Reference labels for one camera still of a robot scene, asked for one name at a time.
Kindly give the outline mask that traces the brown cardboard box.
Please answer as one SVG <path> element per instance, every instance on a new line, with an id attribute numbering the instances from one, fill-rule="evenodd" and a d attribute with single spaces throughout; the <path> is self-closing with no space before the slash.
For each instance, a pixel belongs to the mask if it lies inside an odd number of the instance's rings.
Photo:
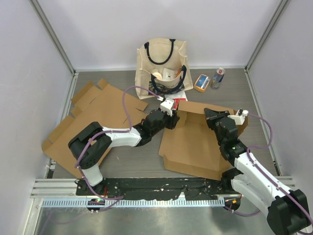
<path id="1" fill-rule="evenodd" d="M 206 124 L 205 108 L 237 113 L 212 104 L 180 101 L 179 121 L 173 130 L 164 129 L 158 154 L 167 170 L 219 181 L 231 164 L 221 156 L 216 135 Z"/>

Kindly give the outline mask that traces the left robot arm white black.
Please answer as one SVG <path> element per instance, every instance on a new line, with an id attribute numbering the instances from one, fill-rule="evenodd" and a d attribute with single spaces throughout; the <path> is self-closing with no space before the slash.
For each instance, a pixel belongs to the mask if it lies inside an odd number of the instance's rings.
<path id="1" fill-rule="evenodd" d="M 174 129 L 179 117 L 175 110 L 171 114 L 161 109 L 152 110 L 140 123 L 130 129 L 110 129 L 92 122 L 68 143 L 76 159 L 78 168 L 93 195 L 100 195 L 104 189 L 104 177 L 98 162 L 111 148 L 130 146 L 139 147 L 149 143 L 164 128 Z"/>

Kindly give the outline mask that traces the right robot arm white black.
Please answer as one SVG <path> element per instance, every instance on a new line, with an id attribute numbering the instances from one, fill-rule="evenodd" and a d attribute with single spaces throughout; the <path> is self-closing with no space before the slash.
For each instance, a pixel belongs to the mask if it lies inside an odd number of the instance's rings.
<path id="1" fill-rule="evenodd" d="M 301 233 L 312 226 L 304 192 L 292 190 L 274 177 L 239 139 L 239 126 L 247 120 L 248 111 L 240 109 L 231 115 L 229 111 L 205 108 L 204 114 L 216 135 L 221 155 L 233 167 L 222 174 L 222 190 L 246 197 L 266 217 L 276 235 Z"/>

